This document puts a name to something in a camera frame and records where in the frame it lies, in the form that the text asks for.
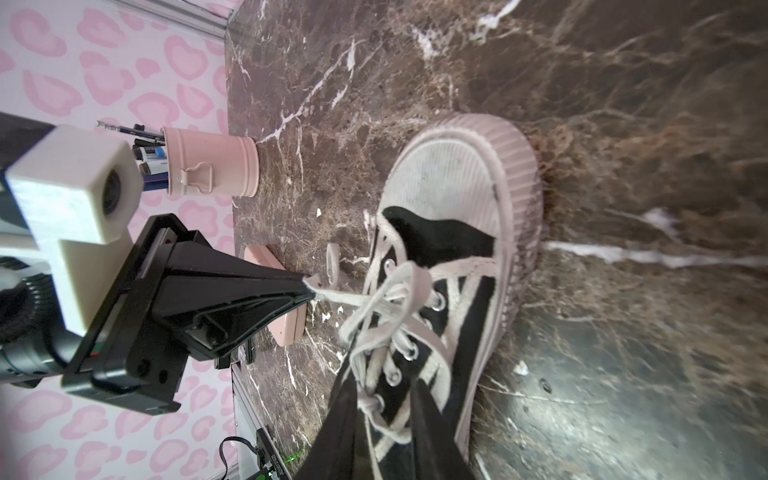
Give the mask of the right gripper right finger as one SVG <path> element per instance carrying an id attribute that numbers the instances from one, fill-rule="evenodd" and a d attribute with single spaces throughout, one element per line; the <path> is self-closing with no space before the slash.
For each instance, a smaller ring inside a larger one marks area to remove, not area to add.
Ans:
<path id="1" fill-rule="evenodd" d="M 423 380 L 411 387 L 410 402 L 414 478 L 473 480 L 474 476 L 448 430 L 448 423 Z"/>

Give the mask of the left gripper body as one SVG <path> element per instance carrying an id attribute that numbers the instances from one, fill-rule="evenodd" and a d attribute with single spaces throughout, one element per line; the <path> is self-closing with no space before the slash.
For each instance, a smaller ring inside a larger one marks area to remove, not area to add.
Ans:
<path id="1" fill-rule="evenodd" d="M 174 214 L 147 220 L 62 374 L 65 393 L 149 416 L 179 410 L 188 353 L 151 310 L 176 244 L 200 238 Z"/>

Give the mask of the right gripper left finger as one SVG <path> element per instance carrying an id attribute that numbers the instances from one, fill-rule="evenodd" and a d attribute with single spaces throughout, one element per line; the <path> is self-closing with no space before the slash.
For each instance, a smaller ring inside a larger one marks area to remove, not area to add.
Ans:
<path id="1" fill-rule="evenodd" d="M 357 410 L 357 385 L 354 377 L 347 377 L 295 480 L 353 478 Z"/>

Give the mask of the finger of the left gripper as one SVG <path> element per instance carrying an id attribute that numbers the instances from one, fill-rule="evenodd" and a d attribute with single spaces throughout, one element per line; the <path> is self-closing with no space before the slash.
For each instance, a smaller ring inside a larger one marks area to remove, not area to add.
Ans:
<path id="1" fill-rule="evenodd" d="M 195 316 L 225 305 L 272 297 L 311 296 L 304 276 L 260 267 L 194 242 L 174 246 L 151 312 L 156 318 Z"/>
<path id="2" fill-rule="evenodd" d="M 288 297 L 296 306 L 307 304 L 312 297 Z M 235 351 L 259 331 L 266 313 L 258 308 L 269 297 L 246 300 L 238 304 L 197 312 L 193 323 L 185 329 L 185 345 L 190 357 L 198 361 L 216 360 Z"/>

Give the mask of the white shoelace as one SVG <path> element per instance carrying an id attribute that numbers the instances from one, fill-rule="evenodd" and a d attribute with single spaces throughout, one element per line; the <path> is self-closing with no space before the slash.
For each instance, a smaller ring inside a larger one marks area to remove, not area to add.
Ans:
<path id="1" fill-rule="evenodd" d="M 443 407 L 450 392 L 453 354 L 441 337 L 421 316 L 424 307 L 442 309 L 448 305 L 445 296 L 434 288 L 436 279 L 447 279 L 456 272 L 457 263 L 449 262 L 430 269 L 418 266 L 406 255 L 405 243 L 395 227 L 379 213 L 376 244 L 370 265 L 374 272 L 366 276 L 372 285 L 378 274 L 386 274 L 383 284 L 371 293 L 356 294 L 338 290 L 339 253 L 335 244 L 327 249 L 329 285 L 322 286 L 315 277 L 305 281 L 321 300 L 354 306 L 356 310 L 340 327 L 339 334 L 350 345 L 349 367 L 357 384 L 357 406 L 374 430 L 401 445 L 409 443 L 412 433 L 405 420 L 387 422 L 382 416 L 386 403 L 375 392 L 376 382 L 383 377 L 390 386 L 404 379 L 393 355 L 401 354 L 414 361 L 419 346 L 432 350 L 437 375 L 438 405 Z"/>

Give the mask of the black white sneaker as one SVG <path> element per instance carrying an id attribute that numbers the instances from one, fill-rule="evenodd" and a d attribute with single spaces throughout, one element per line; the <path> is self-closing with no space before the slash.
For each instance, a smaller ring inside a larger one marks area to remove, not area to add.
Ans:
<path id="1" fill-rule="evenodd" d="M 448 300 L 442 309 L 420 310 L 453 354 L 446 404 L 438 405 L 432 350 L 421 344 L 414 361 L 393 355 L 404 379 L 390 386 L 381 377 L 375 392 L 386 403 L 382 416 L 405 420 L 411 431 L 411 387 L 423 380 L 461 454 L 469 449 L 475 394 L 507 325 L 515 318 L 539 250 L 543 192 L 532 146 L 510 121 L 489 114 L 457 114 L 418 133 L 400 152 L 385 182 L 375 216 L 370 258 L 381 213 L 400 234 L 409 260 L 426 269 L 456 262 L 456 272 L 434 281 Z M 358 455 L 366 479 L 409 479 L 414 474 L 412 439 L 397 444 L 373 429 L 357 410 Z"/>

